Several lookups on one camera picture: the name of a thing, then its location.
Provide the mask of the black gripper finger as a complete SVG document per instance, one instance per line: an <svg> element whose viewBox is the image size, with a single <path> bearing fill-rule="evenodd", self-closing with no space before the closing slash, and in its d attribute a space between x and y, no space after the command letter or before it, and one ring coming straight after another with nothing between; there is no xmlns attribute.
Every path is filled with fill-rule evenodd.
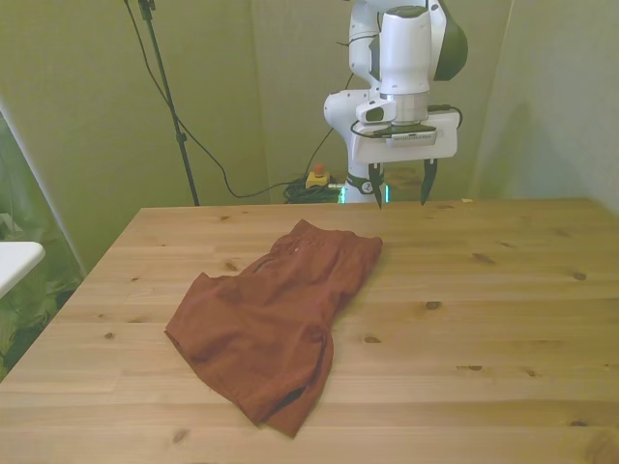
<svg viewBox="0 0 619 464"><path fill-rule="evenodd" d="M437 160L426 159L424 161L424 179L421 185L420 202L425 205L431 193L431 189L437 174Z"/></svg>
<svg viewBox="0 0 619 464"><path fill-rule="evenodd" d="M382 165L373 163L368 166L368 179L370 181L372 192L379 208L382 208L383 194L381 186L383 185Z"/></svg>

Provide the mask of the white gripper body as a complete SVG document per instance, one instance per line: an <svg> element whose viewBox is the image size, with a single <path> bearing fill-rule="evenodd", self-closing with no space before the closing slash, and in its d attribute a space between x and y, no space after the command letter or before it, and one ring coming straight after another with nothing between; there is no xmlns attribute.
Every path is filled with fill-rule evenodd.
<svg viewBox="0 0 619 464"><path fill-rule="evenodd" d="M441 160L457 152L458 111L431 112L421 124L351 126L350 154L362 164Z"/></svg>

